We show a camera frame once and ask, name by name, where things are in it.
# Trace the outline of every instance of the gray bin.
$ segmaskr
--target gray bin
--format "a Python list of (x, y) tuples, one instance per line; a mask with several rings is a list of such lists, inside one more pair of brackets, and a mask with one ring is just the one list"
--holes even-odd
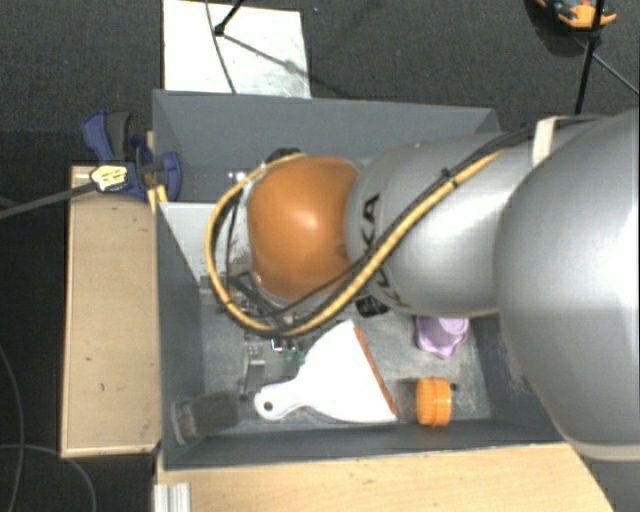
[[(401, 409), (385, 426), (330, 423), (305, 411), (267, 423), (251, 416), (218, 435), (176, 441), (171, 404), (232, 390), (241, 377), (243, 332), (220, 313), (202, 279), (203, 222), (228, 187), (227, 173), (251, 170), (279, 147), (357, 160), (416, 141), (499, 131), (489, 109), (344, 100), (154, 94), (156, 152), (177, 151), (185, 172), (180, 202), (157, 215), (163, 454), (167, 469), (274, 464), (464, 450), (559, 441), (546, 412), (500, 339), (495, 317), (474, 320), (448, 361), (412, 343), (411, 318), (387, 313), (362, 324), (372, 355)], [(352, 310), (346, 316), (356, 315)], [(446, 428), (415, 423), (419, 376), (457, 384)]]

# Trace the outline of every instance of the orange bottle cap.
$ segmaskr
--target orange bottle cap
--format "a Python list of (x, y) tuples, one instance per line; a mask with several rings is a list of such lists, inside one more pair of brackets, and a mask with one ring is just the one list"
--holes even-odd
[(451, 387), (447, 379), (427, 377), (418, 380), (416, 416), (421, 425), (442, 427), (449, 424), (451, 420)]

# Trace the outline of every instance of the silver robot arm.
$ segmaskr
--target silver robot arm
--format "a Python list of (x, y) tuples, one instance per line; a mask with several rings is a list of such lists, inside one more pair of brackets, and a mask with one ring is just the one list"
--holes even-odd
[[(497, 313), (558, 431), (616, 511), (637, 511), (638, 110), (540, 133), (438, 204), (369, 291), (409, 314)], [(492, 137), (416, 144), (375, 159), (347, 206), (350, 257), (362, 255), (441, 169)]]

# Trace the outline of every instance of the wooden board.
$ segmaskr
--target wooden board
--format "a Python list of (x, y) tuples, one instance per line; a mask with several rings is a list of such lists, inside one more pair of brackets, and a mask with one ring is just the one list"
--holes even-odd
[(406, 457), (165, 473), (193, 512), (612, 512), (564, 443)]
[[(72, 169), (72, 186), (91, 167)], [(160, 439), (154, 225), (148, 205), (71, 201), (60, 451), (149, 452)]]

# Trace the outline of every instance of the black cable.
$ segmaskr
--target black cable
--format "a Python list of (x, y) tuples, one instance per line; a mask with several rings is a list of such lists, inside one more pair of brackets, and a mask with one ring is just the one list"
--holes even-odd
[(238, 215), (238, 205), (242, 194), (239, 194), (233, 199), (233, 211), (231, 213), (231, 220), (229, 221), (229, 230), (227, 231), (227, 250), (224, 256), (225, 275), (224, 275), (224, 287), (229, 289), (229, 274), (231, 273), (231, 239), (233, 238), (233, 228), (236, 225), (236, 217)]
[(66, 201), (67, 199), (81, 196), (82, 194), (86, 194), (87, 192), (95, 192), (95, 190), (96, 190), (96, 186), (93, 182), (85, 183), (84, 185), (80, 185), (79, 187), (74, 187), (69, 190), (64, 190), (62, 192), (58, 192), (57, 194), (53, 194), (47, 197), (42, 197), (40, 199), (36, 199), (35, 201), (30, 201), (28, 203), (24, 203), (24, 204), (0, 211), (0, 220), (13, 217), (14, 215), (18, 215), (20, 213), (29, 212), (37, 208), (42, 208), (43, 206), (48, 206), (50, 204), (58, 203), (60, 201)]
[(227, 23), (229, 23), (231, 21), (231, 18), (235, 16), (236, 12), (238, 12), (238, 9), (240, 9), (240, 6), (244, 3), (244, 1), (245, 0), (236, 0), (236, 3), (233, 5), (231, 10), (229, 11), (229, 14), (227, 14), (225, 18), (216, 25), (214, 29), (215, 35), (217, 36), (224, 35), (224, 29), (227, 27)]
[(591, 71), (591, 62), (593, 61), (593, 52), (596, 45), (600, 42), (600, 20), (602, 18), (602, 9), (604, 8), (604, 0), (597, 0), (596, 12), (591, 23), (591, 33), (589, 34), (589, 42), (584, 53), (584, 64), (582, 65), (582, 77), (580, 78), (580, 88), (576, 99), (576, 115), (582, 113), (582, 104), (584, 103), (584, 95), (587, 92), (587, 82), (589, 81), (589, 72)]
[(287, 324), (282, 318), (279, 317), (278, 311), (274, 308), (274, 306), (269, 301), (267, 301), (260, 294), (260, 292), (256, 291), (255, 288), (252, 288), (250, 285), (246, 285), (242, 282), (243, 275), (249, 274), (247, 272), (231, 278), (231, 283), (233, 284), (235, 289), (244, 294), (248, 299), (253, 301), (253, 304), (258, 308), (259, 311), (266, 311), (267, 314), (265, 314), (264, 316), (273, 318), (273, 321), (276, 324), (274, 325), (274, 327), (286, 327)]
[(222, 72), (224, 73), (225, 78), (227, 79), (227, 84), (229, 84), (229, 89), (231, 89), (231, 94), (237, 94), (236, 88), (233, 86), (233, 81), (231, 80), (231, 75), (229, 74), (229, 70), (227, 69), (227, 65), (224, 61), (224, 57), (222, 56), (222, 51), (220, 50), (220, 45), (218, 44), (218, 37), (216, 36), (216, 30), (213, 26), (213, 20), (211, 19), (211, 13), (209, 12), (209, 0), (204, 0), (204, 8), (207, 11), (207, 20), (209, 21), (209, 30), (211, 30), (211, 37), (213, 38), (213, 45), (216, 48), (216, 53), (218, 54), (218, 60), (220, 61), (220, 66), (222, 66)]
[[(567, 119), (559, 119), (556, 122), (556, 128), (562, 129), (566, 126), (589, 122), (597, 119), (595, 116), (576, 116)], [(535, 127), (525, 126), (516, 130), (515, 132), (504, 133), (495, 139), (485, 143), (480, 148), (471, 153), (466, 159), (462, 160), (458, 164), (456, 164), (453, 168), (448, 170), (446, 174), (443, 174), (439, 179), (437, 179), (434, 183), (432, 183), (429, 187), (427, 187), (422, 193), (420, 193), (404, 210), (403, 212), (387, 227), (387, 229), (377, 237), (373, 243), (369, 246), (369, 248), (364, 252), (363, 256), (354, 262), (351, 267), (349, 267), (348, 271), (345, 273), (351, 273), (352, 277), (357, 275), (360, 269), (369, 261), (371, 256), (378, 251), (380, 246), (386, 242), (391, 233), (396, 229), (396, 227), (406, 218), (406, 216), (413, 210), (417, 205), (423, 202), (428, 196), (433, 194), (435, 190), (437, 190), (440, 186), (442, 186), (445, 182), (450, 179), (455, 179), (455, 177), (464, 169), (472, 165), (474, 162), (480, 160), (481, 158), (495, 153), (501, 149), (509, 148), (520, 144), (522, 142), (526, 142), (530, 139), (533, 139), (535, 136)], [(213, 226), (212, 236), (209, 244), (209, 250), (211, 251), (212, 257), (215, 256), (216, 253), (216, 243), (217, 238), (219, 236), (219, 230), (224, 224), (225, 218), (229, 213), (229, 204), (225, 211), (221, 212), (220, 217), (218, 217), (216, 224)], [(323, 284), (320, 289), (324, 289), (330, 284), (333, 284), (332, 281), (328, 281)], [(320, 304), (318, 304), (311, 312), (308, 314), (301, 316), (300, 318), (296, 318), (292, 323), (287, 324), (286, 329), (274, 328), (269, 331), (252, 329), (249, 326), (242, 325), (243, 328), (259, 335), (262, 337), (277, 337), (277, 338), (288, 338), (288, 337), (298, 337), (300, 334), (295, 336), (284, 335), (283, 333), (286, 331), (290, 331), (296, 329), (299, 326), (304, 325), (309, 320), (314, 318), (319, 311), (325, 309), (328, 305), (330, 305), (342, 292), (351, 284), (352, 279), (346, 279), (340, 286), (338, 286), (330, 295), (328, 295)], [(335, 318), (340, 311), (336, 311), (332, 318)]]
[(7, 354), (2, 347), (2, 343), (0, 343), (0, 359), (2, 359), (2, 362), (7, 369), (7, 375), (9, 376), (9, 381), (11, 382), (11, 388), (13, 389), (16, 408), (18, 410), (18, 444), (16, 446), (20, 451), (18, 452), (18, 463), (16, 464), (16, 476), (13, 482), (11, 501), (9, 502), (9, 507), (7, 508), (7, 512), (13, 512), (13, 509), (16, 506), (16, 500), (18, 499), (18, 490), (20, 489), (20, 482), (22, 480), (22, 473), (24, 470), (24, 450), (26, 446), (24, 433), (24, 408), (22, 406), (22, 397), (20, 396), (18, 381), (16, 380), (16, 376), (13, 373), (13, 367), (9, 362), (9, 358), (7, 357)]
[(45, 448), (44, 446), (36, 446), (34, 444), (2, 444), (0, 445), (0, 450), (24, 450), (24, 449), (31, 450), (34, 452), (46, 453), (47, 455), (51, 455), (52, 457), (55, 457), (58, 460), (62, 460), (62, 462), (70, 464), (80, 474), (85, 484), (87, 485), (87, 489), (89, 489), (89, 493), (91, 494), (92, 512), (98, 511), (98, 498), (96, 497), (95, 487), (93, 486), (93, 482), (91, 481), (91, 478), (89, 477), (89, 475), (87, 475), (87, 472), (83, 469), (83, 467), (80, 464), (78, 464), (73, 459), (59, 459), (58, 453), (55, 450), (52, 450), (51, 448)]
[(351, 274), (353, 272), (353, 270), (356, 268), (356, 265), (359, 264), (361, 262), (361, 260), (364, 260), (364, 257), (361, 256), (353, 264), (351, 264), (349, 266), (349, 268), (347, 268), (346, 270), (343, 270), (342, 272), (340, 272), (333, 279), (330, 279), (329, 281), (326, 281), (326, 282), (322, 283), (320, 286), (317, 286), (316, 288), (314, 288), (310, 292), (306, 293), (305, 295), (303, 295), (302, 297), (300, 297), (296, 301), (292, 302), (291, 304), (289, 304), (289, 305), (287, 305), (287, 306), (285, 306), (283, 308), (276, 309), (275, 311), (273, 311), (271, 313), (268, 313), (268, 314), (265, 314), (265, 315), (256, 316), (255, 318), (269, 318), (269, 317), (274, 316), (274, 315), (283, 314), (283, 313), (286, 313), (287, 311), (291, 311), (292, 309), (298, 307), (300, 304), (303, 304), (304, 302), (309, 300), (314, 295), (320, 293), (325, 288), (328, 288), (329, 286), (337, 283), (341, 279), (344, 279), (346, 276)]
[[(573, 40), (583, 49), (586, 51), (587, 47), (582, 44), (582, 42), (577, 38), (574, 37)], [(636, 93), (637, 96), (640, 96), (640, 92), (638, 91), (638, 89), (636, 89), (633, 84), (627, 80), (625, 77), (623, 77), (620, 73), (618, 73), (615, 69), (613, 69), (612, 66), (610, 66), (609, 64), (607, 64), (604, 59), (602, 59), (599, 55), (597, 55), (596, 53), (593, 54), (593, 58), (595, 59), (595, 61), (600, 64), (604, 69), (606, 69), (609, 73), (611, 73), (613, 76), (615, 76), (618, 80), (620, 80), (628, 89), (630, 89), (632, 92)]]

